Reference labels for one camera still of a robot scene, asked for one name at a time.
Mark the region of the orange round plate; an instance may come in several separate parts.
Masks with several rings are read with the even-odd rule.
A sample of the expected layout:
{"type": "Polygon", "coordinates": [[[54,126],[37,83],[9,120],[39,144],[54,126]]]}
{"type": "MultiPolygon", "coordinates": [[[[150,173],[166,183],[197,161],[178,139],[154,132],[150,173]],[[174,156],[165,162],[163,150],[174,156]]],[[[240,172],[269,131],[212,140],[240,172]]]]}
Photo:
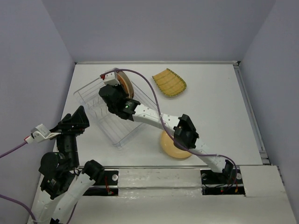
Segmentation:
{"type": "Polygon", "coordinates": [[[127,92],[127,86],[125,80],[119,74],[117,74],[117,79],[120,85],[122,86],[122,88],[124,89],[124,91],[127,92]]]}

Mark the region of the yellow bamboo pattern plate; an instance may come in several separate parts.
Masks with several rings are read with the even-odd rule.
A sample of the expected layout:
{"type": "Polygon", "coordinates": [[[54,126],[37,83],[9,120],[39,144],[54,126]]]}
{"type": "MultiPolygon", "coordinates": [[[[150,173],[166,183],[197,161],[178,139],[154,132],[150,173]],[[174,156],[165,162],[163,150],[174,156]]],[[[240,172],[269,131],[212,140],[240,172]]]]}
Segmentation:
{"type": "Polygon", "coordinates": [[[169,68],[152,76],[152,78],[159,90],[167,97],[175,97],[187,88],[186,82],[169,68]]]}

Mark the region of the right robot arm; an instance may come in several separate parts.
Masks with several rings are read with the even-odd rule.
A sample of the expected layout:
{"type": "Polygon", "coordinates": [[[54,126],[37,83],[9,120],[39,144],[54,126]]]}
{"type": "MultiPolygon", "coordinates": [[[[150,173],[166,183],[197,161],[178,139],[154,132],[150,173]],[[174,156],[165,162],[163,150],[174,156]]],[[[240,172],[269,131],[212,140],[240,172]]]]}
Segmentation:
{"type": "Polygon", "coordinates": [[[199,157],[215,173],[218,182],[226,183],[234,175],[235,163],[212,151],[202,139],[186,114],[180,117],[162,114],[159,108],[153,110],[139,101],[128,98],[121,85],[105,85],[99,96],[106,103],[110,113],[121,119],[145,123],[166,131],[178,149],[199,157]]]}

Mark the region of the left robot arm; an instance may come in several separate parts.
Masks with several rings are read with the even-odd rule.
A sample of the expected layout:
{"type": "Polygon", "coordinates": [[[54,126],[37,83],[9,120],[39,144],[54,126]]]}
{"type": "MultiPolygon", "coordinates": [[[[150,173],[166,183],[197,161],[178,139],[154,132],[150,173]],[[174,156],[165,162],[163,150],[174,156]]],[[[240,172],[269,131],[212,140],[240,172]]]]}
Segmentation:
{"type": "Polygon", "coordinates": [[[56,140],[58,150],[41,158],[38,171],[43,179],[28,223],[62,224],[83,194],[93,184],[102,182],[105,169],[95,160],[86,162],[79,174],[75,172],[79,167],[76,137],[89,125],[84,107],[79,106],[73,114],[66,114],[54,128],[39,124],[25,139],[27,143],[56,140]]]}

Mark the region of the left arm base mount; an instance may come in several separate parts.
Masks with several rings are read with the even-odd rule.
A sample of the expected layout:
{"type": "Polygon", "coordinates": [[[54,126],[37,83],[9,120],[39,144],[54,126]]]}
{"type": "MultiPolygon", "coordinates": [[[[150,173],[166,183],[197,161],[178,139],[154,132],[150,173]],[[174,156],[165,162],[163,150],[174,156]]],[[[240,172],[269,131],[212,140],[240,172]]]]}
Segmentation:
{"type": "Polygon", "coordinates": [[[118,196],[119,170],[107,169],[101,180],[93,184],[83,196],[118,196]]]}

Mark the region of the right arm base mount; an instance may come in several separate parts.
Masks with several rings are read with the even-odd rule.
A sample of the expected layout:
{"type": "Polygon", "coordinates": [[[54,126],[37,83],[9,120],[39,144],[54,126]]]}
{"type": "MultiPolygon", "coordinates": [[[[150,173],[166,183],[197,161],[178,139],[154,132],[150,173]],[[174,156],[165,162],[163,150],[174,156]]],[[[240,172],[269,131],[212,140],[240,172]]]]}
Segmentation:
{"type": "Polygon", "coordinates": [[[233,177],[230,180],[220,180],[218,173],[214,173],[209,169],[200,171],[202,194],[204,196],[218,195],[245,195],[245,188],[240,169],[233,171],[233,177]]]}

